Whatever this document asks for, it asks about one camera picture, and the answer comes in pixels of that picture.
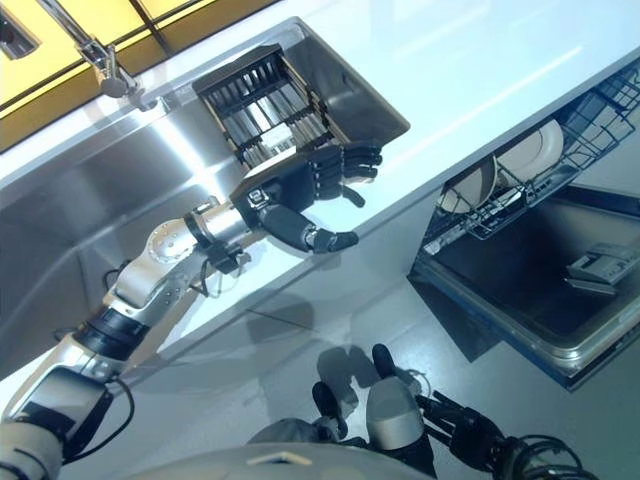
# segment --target faucet spout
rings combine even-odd
[[[135,99],[133,103],[136,107],[145,110],[140,102],[143,89],[139,88],[134,78],[118,63],[115,47],[104,46],[93,35],[85,32],[58,0],[37,1],[73,39],[80,55],[93,65],[102,93],[113,98],[126,96]]]

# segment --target white countertop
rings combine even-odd
[[[334,230],[366,235],[504,140],[640,55],[637,0],[284,0],[189,48],[139,78],[148,91],[291,16],[299,16],[410,123],[383,150],[384,165],[358,190],[362,209],[337,200],[307,211]],[[7,151],[3,184],[46,161],[47,152],[121,103],[100,97]],[[318,259],[263,240],[219,298],[198,299],[163,349],[175,354],[282,288]],[[0,409],[40,359],[3,380]]]

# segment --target floor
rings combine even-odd
[[[340,397],[350,435],[366,438],[366,390],[376,379],[368,358],[378,342],[389,347],[400,368],[412,370],[412,388],[424,394],[436,388],[484,413],[509,435],[561,437],[603,480],[636,478],[640,342],[568,393],[482,332],[478,341],[459,347],[450,325],[442,323],[446,300],[433,292],[426,298],[432,308],[402,280],[360,310],[313,325],[248,314],[136,384],[137,410],[129,428],[99,453],[65,467],[61,478],[119,478],[241,445],[283,417],[311,421],[317,418],[311,387],[318,379]],[[125,416],[118,397],[97,436],[107,435]],[[432,443],[439,478],[490,478]]]

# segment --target dish rack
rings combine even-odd
[[[279,45],[257,47],[193,88],[248,170],[348,140]]]
[[[441,207],[441,197],[427,228],[424,251],[435,255],[466,233],[484,240],[506,227],[631,135],[636,129],[634,124],[640,123],[639,105],[640,62],[636,62],[556,112],[554,118],[562,128],[564,146],[553,166],[524,180],[496,162],[498,178],[511,179],[513,186],[498,182],[490,198],[478,207],[453,189],[456,204],[446,211]],[[444,190],[451,188],[445,185]],[[464,213],[451,213],[460,210]]]

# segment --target sink basin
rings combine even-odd
[[[408,123],[299,19],[183,76],[149,112],[123,114],[0,189],[0,378],[55,344],[52,332],[99,308],[123,261],[159,223],[214,195],[246,168],[191,84],[239,54],[279,44],[351,141],[382,145]]]

